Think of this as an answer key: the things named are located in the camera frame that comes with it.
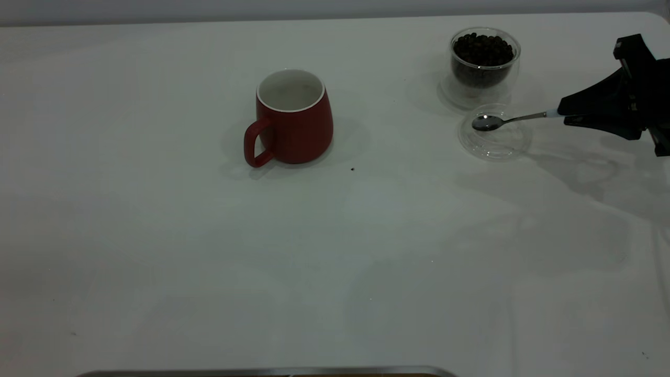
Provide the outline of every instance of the mug handle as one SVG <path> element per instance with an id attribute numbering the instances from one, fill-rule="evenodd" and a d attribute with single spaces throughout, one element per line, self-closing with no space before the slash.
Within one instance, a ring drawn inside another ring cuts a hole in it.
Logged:
<path id="1" fill-rule="evenodd" d="M 261 118 L 253 122 L 249 128 L 247 128 L 247 132 L 245 133 L 245 160 L 247 161 L 247 164 L 251 165 L 253 168 L 260 168 L 275 157 L 269 149 L 264 150 L 258 157 L 255 156 L 254 151 L 256 138 L 264 129 L 271 125 L 270 119 Z"/>

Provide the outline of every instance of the spoon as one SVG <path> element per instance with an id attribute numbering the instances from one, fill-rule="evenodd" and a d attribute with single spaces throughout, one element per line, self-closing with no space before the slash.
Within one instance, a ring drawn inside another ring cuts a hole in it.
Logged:
<path id="1" fill-rule="evenodd" d="M 558 113 L 556 109 L 543 111 L 541 113 L 524 115 L 522 117 L 516 117 L 508 119 L 506 121 L 502 120 L 501 118 L 495 115 L 480 115 L 472 120 L 472 128 L 476 129 L 477 131 L 486 132 L 498 129 L 502 127 L 504 124 L 513 121 L 522 121 L 526 119 L 536 119 L 536 118 L 554 118 L 554 117 L 561 117 L 561 115 Z"/>

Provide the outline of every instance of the mug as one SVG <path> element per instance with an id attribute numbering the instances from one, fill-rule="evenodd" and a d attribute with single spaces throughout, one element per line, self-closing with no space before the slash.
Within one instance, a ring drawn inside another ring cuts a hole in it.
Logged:
<path id="1" fill-rule="evenodd" d="M 270 74 L 256 89 L 256 122 L 245 133 L 245 160 L 254 168 L 273 158 L 288 164 L 315 160 L 333 138 L 333 116 L 326 86 L 300 69 Z M 255 155 L 260 136 L 265 151 Z"/>

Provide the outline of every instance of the wall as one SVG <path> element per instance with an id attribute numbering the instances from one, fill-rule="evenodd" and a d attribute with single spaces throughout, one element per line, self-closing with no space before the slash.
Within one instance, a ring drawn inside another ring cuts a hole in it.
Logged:
<path id="1" fill-rule="evenodd" d="M 0 25 L 653 9 L 664 0 L 0 0 Z"/>

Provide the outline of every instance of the glass jar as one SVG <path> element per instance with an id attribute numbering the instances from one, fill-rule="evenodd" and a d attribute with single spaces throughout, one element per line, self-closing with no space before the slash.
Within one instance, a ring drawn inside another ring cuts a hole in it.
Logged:
<path id="1" fill-rule="evenodd" d="M 511 47 L 512 60 L 500 65 L 479 66 L 466 62 L 454 51 L 458 38 L 477 36 L 499 37 Z M 468 28 L 454 34 L 449 44 L 449 69 L 440 83 L 447 99 L 459 107 L 473 109 L 485 103 L 506 102 L 519 75 L 521 46 L 508 33 L 494 28 Z"/>

